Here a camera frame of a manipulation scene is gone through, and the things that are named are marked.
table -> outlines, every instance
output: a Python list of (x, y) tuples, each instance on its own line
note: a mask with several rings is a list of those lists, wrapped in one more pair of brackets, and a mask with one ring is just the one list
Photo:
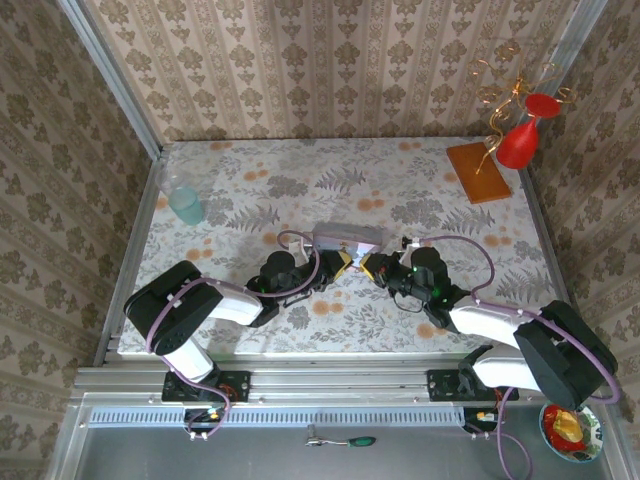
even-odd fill
[[(169, 162), (194, 178), (206, 219), (182, 223), (160, 194), (136, 290), (175, 263), (191, 260), (204, 274), (244, 284), (278, 248), (286, 228), (310, 231), (321, 221), (374, 226), (386, 252), (402, 235), (461, 234), (488, 248), (496, 280), (481, 297), (544, 306), (557, 298), (517, 171), (500, 168), (513, 197), (471, 205), (446, 149), (480, 138), (379, 138), (179, 142)], [(488, 266), (463, 242), (434, 244), (459, 286), (484, 281)], [(481, 337), (434, 328), (424, 314), (399, 310), (364, 274), (345, 273), (323, 293), (282, 310), (259, 329), (207, 320), (196, 339), (210, 353), (468, 353)], [(144, 354), (128, 320), (120, 354)]]

patterned wallpaper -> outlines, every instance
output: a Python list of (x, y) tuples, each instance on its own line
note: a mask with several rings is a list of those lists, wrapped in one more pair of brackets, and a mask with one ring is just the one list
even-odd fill
[[(561, 266), (616, 354), (629, 421), (640, 403), (640, 1), (610, 0), (568, 84), (580, 98), (534, 160)], [(630, 426), (640, 452), (640, 419)]]
[(478, 135), (474, 58), (549, 58), (577, 0), (87, 0), (163, 143)]
[(0, 478), (40, 478), (149, 164), (54, 2), (0, 1)]

purple cable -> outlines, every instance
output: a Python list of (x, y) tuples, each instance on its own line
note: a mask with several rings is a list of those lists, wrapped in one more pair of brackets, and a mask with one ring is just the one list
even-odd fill
[(254, 292), (252, 290), (249, 290), (246, 287), (239, 287), (238, 285), (235, 285), (233, 283), (224, 282), (222, 280), (216, 280), (216, 279), (210, 278), (210, 277), (201, 277), (201, 278), (198, 278), (196, 280), (193, 280), (192, 282), (187, 283), (184, 287), (182, 287), (178, 291), (178, 293), (175, 294), (175, 296), (169, 301), (169, 303), (167, 303), (165, 305), (165, 307), (162, 309), (162, 311), (160, 312), (160, 314), (158, 315), (156, 320), (153, 322), (153, 325), (151, 325), (151, 328), (149, 329), (149, 333), (147, 334), (147, 341), (146, 341), (146, 344), (145, 344), (145, 350), (148, 353), (153, 353), (152, 352), (152, 348), (151, 348), (151, 342), (152, 342), (153, 337), (155, 336), (156, 332), (158, 331), (158, 328), (160, 327), (160, 324), (164, 320), (164, 318), (171, 311), (171, 309), (178, 302), (178, 300), (180, 300), (193, 287), (195, 287), (196, 285), (199, 285), (201, 283), (208, 283), (208, 284), (213, 285), (213, 286), (222, 285), (222, 286), (224, 286), (226, 288), (230, 288), (232, 290), (236, 290), (236, 291), (245, 293), (247, 295), (251, 295), (251, 296), (254, 296), (254, 297), (264, 297), (264, 298), (284, 297), (284, 296), (287, 296), (287, 295), (291, 295), (291, 294), (297, 293), (300, 290), (303, 290), (305, 287), (307, 287), (307, 285), (309, 285), (309, 283), (311, 283), (313, 278), (316, 276), (316, 274), (318, 273), (318, 269), (320, 268), (320, 261), (319, 261), (320, 254), (319, 254), (318, 249), (316, 248), (315, 244), (313, 243), (313, 240), (310, 237), (308, 237), (307, 235), (305, 235), (302, 232), (298, 232), (298, 231), (295, 231), (295, 230), (283, 230), (282, 232), (280, 232), (278, 234), (278, 236), (276, 237), (276, 241), (278, 242), (278, 245), (280, 245), (283, 248), (286, 248), (282, 244), (281, 238), (282, 238), (283, 235), (288, 234), (288, 233), (299, 235), (300, 237), (304, 238), (305, 240), (311, 242), (311, 244), (313, 245), (313, 254), (314, 254), (315, 259), (316, 259), (315, 265), (313, 266), (313, 271), (311, 272), (311, 275), (309, 275), (309, 278), (307, 278), (301, 285), (299, 285), (296, 288), (292, 288), (291, 290), (287, 290), (285, 292), (260, 293), (260, 292)]
[[(486, 432), (486, 433), (488, 433), (490, 436), (497, 437), (496, 440), (498, 441), (498, 455), (500, 456), (500, 464), (502, 465), (502, 469), (504, 470), (504, 472), (507, 474), (507, 477), (509, 477), (509, 480), (515, 480), (515, 479), (513, 478), (513, 476), (511, 475), (511, 472), (509, 471), (509, 468), (507, 467), (507, 462), (504, 460), (504, 455), (503, 455), (503, 451), (502, 451), (501, 437), (508, 438), (509, 440), (511, 440), (513, 443), (515, 443), (520, 448), (520, 450), (524, 454), (525, 458), (527, 459), (527, 476), (525, 477), (525, 480), (529, 480), (533, 476), (533, 460), (531, 460), (531, 455), (529, 455), (529, 452), (527, 451), (527, 448), (523, 445), (523, 443), (520, 440), (518, 440), (513, 435), (510, 435), (508, 433), (504, 433), (502, 431), (502, 417), (504, 417), (504, 408), (506, 408), (506, 407), (503, 407), (503, 406), (505, 406), (507, 404), (506, 400), (507, 400), (507, 398), (509, 398), (509, 395), (511, 395), (512, 391), (513, 391), (513, 387), (509, 388), (506, 391), (506, 393), (504, 395), (504, 398), (502, 400), (502, 403), (500, 404), (500, 408), (498, 410), (498, 431), (497, 432)], [(482, 430), (480, 430), (478, 427), (476, 427), (475, 425), (471, 425), (470, 424), (469, 427), (473, 428), (478, 433), (485, 433)]]
[[(281, 238), (282, 238), (283, 235), (285, 235), (287, 233), (298, 235), (298, 236), (304, 238), (305, 240), (310, 242), (312, 247), (313, 247), (313, 254), (315, 256), (315, 264), (313, 266), (313, 271), (311, 272), (311, 275), (309, 275), (309, 278), (307, 278), (307, 280), (305, 280), (300, 286), (298, 286), (296, 288), (292, 288), (291, 290), (287, 290), (285, 292), (259, 293), (259, 292), (253, 292), (253, 291), (247, 289), (246, 287), (239, 287), (238, 285), (235, 285), (233, 283), (224, 282), (222, 280), (216, 280), (216, 279), (209, 278), (209, 277), (201, 277), (201, 278), (198, 278), (196, 280), (193, 280), (192, 282), (189, 282), (188, 284), (183, 286), (178, 291), (178, 293), (176, 293), (175, 296), (171, 300), (169, 300), (169, 303), (167, 303), (165, 305), (165, 307), (162, 309), (160, 314), (157, 316), (157, 318), (155, 319), (155, 321), (151, 325), (151, 328), (149, 329), (149, 333), (147, 334), (147, 338), (146, 338), (146, 341), (145, 341), (145, 351), (147, 353), (154, 353), (154, 350), (152, 349), (151, 343), (153, 341), (153, 337), (155, 336), (156, 332), (158, 331), (158, 328), (160, 328), (160, 325), (162, 324), (162, 322), (165, 319), (165, 317), (167, 316), (167, 314), (171, 311), (171, 309), (174, 307), (174, 305), (189, 290), (191, 290), (196, 285), (200, 285), (201, 283), (208, 283), (208, 284), (213, 285), (213, 286), (215, 286), (215, 285), (223, 285), (226, 288), (230, 288), (230, 289), (233, 289), (233, 290), (236, 290), (236, 291), (240, 291), (240, 292), (243, 292), (243, 293), (245, 293), (247, 295), (251, 295), (253, 297), (265, 297), (265, 298), (284, 297), (284, 296), (287, 296), (287, 295), (291, 295), (291, 294), (297, 293), (300, 290), (303, 290), (305, 287), (307, 287), (307, 285), (309, 285), (311, 283), (311, 281), (314, 279), (314, 277), (318, 273), (318, 269), (320, 268), (320, 254), (319, 254), (318, 249), (316, 248), (315, 244), (313, 243), (313, 240), (309, 236), (305, 235), (304, 233), (298, 232), (296, 230), (283, 230), (282, 232), (280, 232), (278, 234), (278, 236), (276, 237), (276, 241), (278, 242), (278, 245), (280, 245), (282, 248), (286, 248), (286, 247), (283, 245), (283, 243), (281, 241)], [(223, 414), (222, 418), (220, 419), (220, 422), (218, 422), (218, 425), (216, 425), (214, 428), (212, 428), (208, 432), (209, 435), (215, 433), (222, 426), (224, 421), (227, 419), (227, 416), (229, 415), (229, 411), (231, 410), (231, 402), (229, 401), (229, 397), (224, 392), (222, 392), (221, 390), (218, 390), (217, 388), (209, 387), (207, 385), (202, 385), (202, 384), (199, 384), (197, 382), (193, 382), (193, 381), (189, 380), (187, 377), (185, 377), (182, 374), (182, 372), (180, 372), (173, 365), (171, 365), (171, 363), (165, 357), (160, 356), (160, 358), (162, 359), (162, 361), (164, 363), (167, 364), (167, 366), (171, 369), (171, 371), (174, 372), (176, 374), (176, 376), (180, 380), (182, 380), (183, 382), (187, 383), (188, 385), (191, 385), (192, 387), (200, 388), (202, 390), (208, 390), (210, 392), (213, 392), (216, 395), (220, 396), (224, 400), (224, 403), (225, 403), (224, 414)], [(191, 433), (191, 426), (190, 425), (188, 427), (188, 430), (189, 430), (189, 433)]]
[[(430, 237), (430, 238), (421, 238), (419, 239), (419, 242), (431, 242), (431, 241), (436, 241), (436, 240), (461, 240), (463, 242), (467, 242), (470, 243), (471, 245), (473, 245), (474, 247), (476, 247), (478, 250), (480, 250), (480, 252), (484, 255), (484, 257), (487, 259), (487, 262), (489, 264), (489, 269), (490, 269), (490, 276), (489, 276), (489, 280), (487, 280), (486, 282), (478, 285), (477, 287), (474, 287), (471, 290), (471, 298), (473, 299), (474, 302), (476, 302), (476, 304), (478, 306), (482, 305), (485, 307), (488, 307), (490, 309), (493, 309), (495, 311), (498, 312), (503, 312), (503, 313), (507, 313), (507, 314), (515, 314), (518, 316), (521, 315), (526, 315), (528, 317), (530, 317), (533, 320), (537, 320), (538, 322), (542, 323), (543, 325), (545, 325), (547, 328), (553, 330), (554, 332), (556, 332), (557, 334), (559, 334), (560, 336), (562, 336), (565, 340), (567, 340), (571, 345), (573, 345), (580, 353), (582, 353), (592, 364), (594, 367), (596, 367), (596, 369), (598, 370), (598, 372), (600, 373), (600, 375), (602, 375), (602, 378), (604, 378), (607, 383), (609, 384), (609, 387), (611, 388), (612, 394), (610, 397), (607, 398), (603, 398), (603, 397), (595, 397), (595, 396), (591, 396), (589, 397), (592, 401), (596, 402), (596, 403), (602, 403), (602, 404), (612, 404), (612, 403), (616, 403), (618, 402), (618, 400), (620, 400), (620, 389), (618, 388), (618, 384), (616, 383), (615, 379), (613, 378), (613, 375), (611, 375), (608, 370), (604, 367), (604, 365), (602, 365), (602, 362), (600, 362), (595, 355), (593, 355), (584, 345), (582, 345), (575, 337), (573, 337), (571, 334), (569, 334), (568, 332), (565, 332), (562, 328), (558, 327), (555, 323), (547, 320), (546, 318), (540, 316), (537, 313), (533, 313), (530, 312), (528, 310), (524, 310), (524, 309), (518, 309), (518, 308), (514, 308), (514, 307), (509, 307), (506, 305), (499, 305), (496, 303), (491, 303), (491, 302), (485, 302), (483, 300), (480, 300), (477, 296), (477, 292), (478, 290), (485, 288), (489, 285), (491, 285), (491, 283), (493, 282), (493, 280), (495, 279), (496, 276), (496, 267), (493, 264), (493, 260), (491, 260), (491, 256), (489, 255), (489, 252), (487, 252), (487, 250), (480, 245), (478, 242), (471, 240), (470, 238), (467, 237), (462, 237), (460, 235), (441, 235), (441, 236), (437, 236), (437, 237)], [(504, 470), (504, 472), (507, 474), (507, 477), (509, 477), (509, 480), (515, 480), (515, 478), (513, 477), (513, 475), (511, 474), (511, 472), (509, 471), (509, 468), (507, 467), (507, 463), (505, 461), (504, 458), (504, 451), (502, 449), (502, 436), (507, 436), (507, 434), (502, 432), (502, 419), (504, 417), (504, 412), (507, 408), (507, 400), (509, 398), (509, 396), (511, 395), (511, 392), (513, 392), (514, 388), (513, 387), (509, 387), (509, 389), (506, 391), (504, 398), (502, 399), (502, 402), (500, 403), (500, 408), (498, 410), (498, 429), (496, 432), (497, 435), (497, 439), (498, 439), (498, 455), (500, 457), (500, 463), (502, 464), (502, 468)], [(518, 444), (518, 446), (523, 450), (523, 452), (525, 452), (525, 455), (527, 457), (527, 459), (530, 460), (530, 456), (529, 453), (526, 451), (526, 449), (524, 448), (524, 445), (522, 445), (522, 443), (517, 440), (515, 437), (512, 437), (512, 440), (516, 441), (516, 443)], [(531, 462), (529, 462), (530, 465), (530, 469), (529, 469), (529, 473), (526, 477), (526, 479), (530, 479), (531, 475), (533, 474), (533, 465)]]
[[(197, 383), (189, 380), (179, 370), (177, 370), (173, 365), (171, 365), (169, 360), (167, 360), (164, 357), (160, 357), (160, 358), (164, 363), (167, 364), (167, 366), (171, 369), (171, 371), (175, 373), (176, 376), (180, 380), (182, 380), (184, 383), (191, 385), (194, 388), (200, 388), (202, 390), (208, 390), (210, 392), (213, 392), (216, 395), (218, 395), (220, 398), (222, 398), (222, 400), (224, 400), (224, 413), (222, 414), (222, 418), (220, 418), (220, 421), (215, 427), (213, 427), (207, 432), (207, 435), (210, 436), (216, 433), (220, 429), (220, 427), (222, 427), (222, 424), (227, 420), (227, 417), (229, 416), (229, 412), (231, 411), (231, 402), (229, 401), (229, 397), (222, 390), (218, 390), (215, 387), (209, 387), (208, 385), (202, 385), (201, 383)], [(187, 432), (189, 432), (189, 434), (191, 434), (191, 425), (193, 425), (193, 420), (190, 421), (189, 424), (187, 425)]]
[(489, 263), (491, 275), (488, 281), (484, 282), (481, 285), (478, 285), (477, 287), (474, 287), (471, 290), (471, 298), (476, 302), (476, 304), (478, 306), (482, 305), (485, 307), (489, 307), (490, 309), (497, 310), (499, 312), (508, 313), (510, 315), (513, 315), (513, 314), (518, 316), (526, 315), (529, 318), (537, 320), (538, 322), (542, 323), (549, 329), (553, 330), (554, 332), (562, 336), (565, 340), (567, 340), (571, 345), (573, 345), (580, 353), (582, 353), (593, 364), (593, 366), (596, 367), (600, 375), (602, 375), (602, 378), (604, 378), (609, 384), (609, 387), (611, 388), (611, 391), (612, 391), (612, 395), (610, 397), (602, 398), (602, 397), (592, 396), (589, 398), (595, 403), (602, 403), (602, 404), (612, 404), (620, 400), (620, 389), (618, 388), (618, 384), (613, 378), (613, 375), (611, 375), (607, 371), (607, 369), (604, 367), (604, 365), (602, 365), (602, 363), (596, 358), (596, 356), (593, 355), (575, 337), (573, 337), (573, 335), (569, 334), (568, 332), (565, 332), (562, 328), (558, 327), (555, 323), (547, 320), (544, 317), (541, 317), (537, 313), (533, 313), (528, 310), (523, 310), (515, 307), (509, 307), (506, 305), (500, 305), (497, 303), (485, 302), (484, 300), (480, 300), (478, 298), (476, 292), (482, 288), (489, 286), (493, 282), (496, 276), (496, 267), (493, 264), (493, 260), (491, 260), (489, 253), (485, 250), (485, 248), (482, 245), (480, 245), (478, 242), (474, 240), (471, 240), (470, 238), (462, 237), (459, 235), (442, 235), (439, 237), (421, 238), (420, 242), (430, 242), (435, 240), (462, 240), (464, 242), (470, 243), (471, 245), (476, 247), (478, 250), (480, 250), (480, 252), (482, 252), (484, 257), (487, 259), (487, 262)]
[[(509, 387), (505, 392), (504, 397), (502, 398), (502, 401), (500, 402), (500, 407), (498, 408), (498, 430), (496, 432), (496, 436), (498, 440), (498, 456), (500, 457), (500, 464), (502, 465), (502, 469), (504, 470), (504, 473), (507, 474), (507, 477), (509, 478), (509, 480), (516, 480), (516, 479), (511, 474), (511, 471), (507, 466), (507, 461), (504, 458), (504, 450), (502, 449), (502, 436), (503, 435), (506, 436), (506, 434), (502, 432), (502, 419), (504, 418), (504, 412), (507, 409), (507, 400), (509, 400), (509, 397), (511, 396), (514, 390), (515, 389), (513, 387)], [(520, 446), (520, 448), (525, 452), (525, 455), (527, 456), (527, 460), (529, 461), (529, 470), (528, 470), (527, 476), (525, 477), (525, 480), (529, 480), (533, 475), (533, 463), (531, 462), (531, 457), (529, 456), (529, 452), (526, 451), (526, 449), (524, 448), (524, 445), (522, 445), (522, 443), (520, 443), (519, 440), (517, 441), (517, 443), (518, 443), (518, 446)]]

